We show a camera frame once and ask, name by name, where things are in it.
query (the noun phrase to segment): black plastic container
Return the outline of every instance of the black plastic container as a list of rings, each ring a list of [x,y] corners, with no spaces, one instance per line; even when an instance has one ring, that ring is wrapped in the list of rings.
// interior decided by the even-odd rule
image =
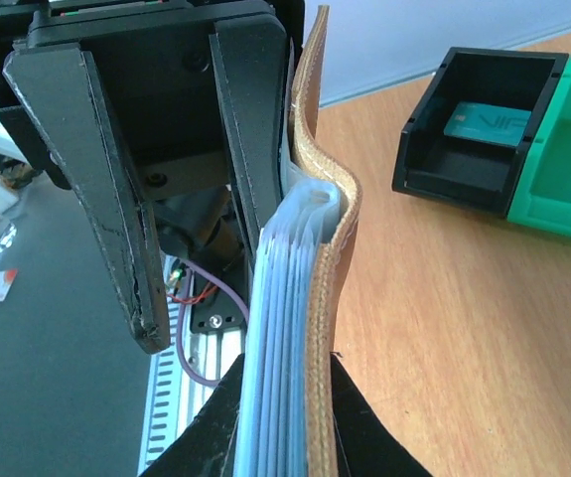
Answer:
[[[393,190],[505,217],[567,59],[452,48],[402,130]],[[464,104],[518,111],[526,119],[497,113],[484,121],[489,140],[445,133]],[[520,128],[520,139],[490,141],[491,131],[504,132],[509,125]]]

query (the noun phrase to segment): leather cover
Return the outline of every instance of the leather cover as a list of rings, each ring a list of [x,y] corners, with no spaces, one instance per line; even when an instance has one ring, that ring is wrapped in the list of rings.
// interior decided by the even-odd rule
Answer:
[[[321,6],[294,76],[289,117],[296,163],[309,175],[337,184],[342,193],[342,218],[332,241],[319,250],[308,304],[305,405],[310,477],[338,475],[330,352],[362,197],[356,176],[315,140],[328,16],[329,7]]]

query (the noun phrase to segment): teal card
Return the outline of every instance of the teal card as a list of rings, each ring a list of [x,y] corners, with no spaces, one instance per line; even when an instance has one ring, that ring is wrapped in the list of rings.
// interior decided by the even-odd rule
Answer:
[[[530,118],[530,111],[460,102],[449,119],[444,134],[474,141],[516,147]]]

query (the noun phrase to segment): gray floor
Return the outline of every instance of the gray floor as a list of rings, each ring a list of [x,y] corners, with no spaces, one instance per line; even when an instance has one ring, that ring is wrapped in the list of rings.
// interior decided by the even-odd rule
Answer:
[[[31,186],[0,269],[0,476],[134,476],[150,359],[130,338],[81,206]]]

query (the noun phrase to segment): wooden surface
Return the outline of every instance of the wooden surface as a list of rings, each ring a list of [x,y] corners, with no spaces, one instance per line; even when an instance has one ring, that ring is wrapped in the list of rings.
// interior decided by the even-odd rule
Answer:
[[[571,52],[571,35],[534,49]],[[571,239],[391,192],[427,83],[321,112],[364,190],[335,348],[435,475],[571,476]]]

